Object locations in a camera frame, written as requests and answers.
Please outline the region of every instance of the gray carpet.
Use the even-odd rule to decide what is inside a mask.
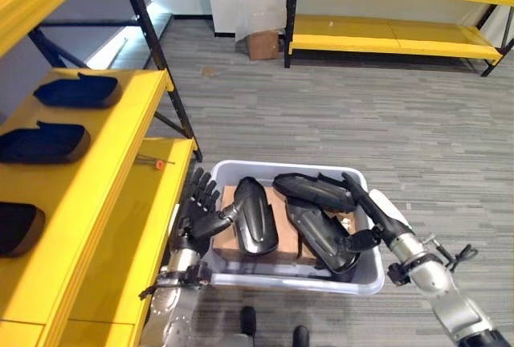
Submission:
[[[479,248],[456,277],[514,342],[514,55],[487,79],[480,61],[396,55],[319,54],[286,70],[282,59],[250,62],[211,27],[175,21],[162,40],[203,166],[243,159],[359,169],[419,235],[435,232],[453,252]],[[173,115],[168,100],[161,111]],[[169,130],[155,121],[151,134]],[[394,261],[381,251],[385,266]],[[451,345],[414,287],[389,281],[369,297],[211,288],[192,345],[236,332],[243,305],[257,310],[256,347],[289,346],[299,324],[314,347]]]

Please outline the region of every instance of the white plastic bin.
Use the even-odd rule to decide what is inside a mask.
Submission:
[[[223,192],[225,185],[236,186],[241,178],[251,176],[263,186],[271,186],[273,178],[283,173],[302,173],[317,176],[323,173],[326,176],[341,179],[341,173],[352,174],[367,190],[366,180],[361,172],[351,168],[315,165],[278,164],[274,162],[254,161],[222,161],[212,169],[212,178],[218,183],[217,189]],[[371,228],[373,223],[358,207],[355,211],[356,228],[362,230]],[[211,283],[216,286],[239,286],[249,288],[282,288],[315,292],[348,293],[354,295],[373,295],[379,292],[384,285],[384,271],[378,247],[364,252],[358,262],[357,270],[349,283],[323,280],[312,277],[299,277],[311,275],[308,269],[318,276],[326,271],[315,271],[309,266],[298,265],[271,265],[258,263],[240,264],[227,262],[212,250],[204,256],[204,260],[213,269]]]

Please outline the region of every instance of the person's foot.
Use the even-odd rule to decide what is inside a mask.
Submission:
[[[241,333],[253,337],[257,330],[257,316],[255,315],[255,308],[244,307],[240,314],[241,320]]]
[[[308,329],[299,325],[292,333],[292,347],[309,347]]]

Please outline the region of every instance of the metal robot arm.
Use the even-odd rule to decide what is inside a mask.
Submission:
[[[171,257],[167,271],[140,294],[153,294],[149,319],[141,335],[142,347],[186,347],[190,324],[201,288],[210,282],[211,270],[200,261],[208,251],[210,238],[235,220],[233,206],[215,211],[219,192],[210,174],[198,169],[177,213],[177,228],[169,238]]]
[[[390,265],[388,276],[397,286],[416,285],[455,345],[511,347],[487,314],[455,284],[453,270],[459,261],[475,255],[476,250],[471,245],[467,246],[454,258],[433,235],[425,241],[419,240],[403,215],[382,192],[372,190],[368,194],[349,174],[343,173],[343,177],[355,203],[375,223],[371,231],[373,237],[384,241],[398,257],[399,263]],[[446,266],[437,255],[428,251],[426,246],[429,243],[448,259]]]

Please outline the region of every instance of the cardboard box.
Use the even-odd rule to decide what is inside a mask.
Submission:
[[[279,56],[279,32],[255,32],[246,37],[250,60],[276,59]]]
[[[222,195],[222,208],[229,206],[234,201],[235,186],[225,186]],[[239,243],[235,234],[235,226],[227,229],[214,237],[214,252],[230,261],[250,261],[259,263],[298,263],[313,265],[316,257],[302,244],[300,236],[295,227],[289,222],[286,214],[285,197],[273,187],[265,187],[266,197],[275,217],[276,230],[279,234],[279,245],[277,249],[267,255],[259,257],[244,255],[239,250]],[[355,219],[353,214],[336,214],[342,221],[349,220],[349,233],[355,233]]]

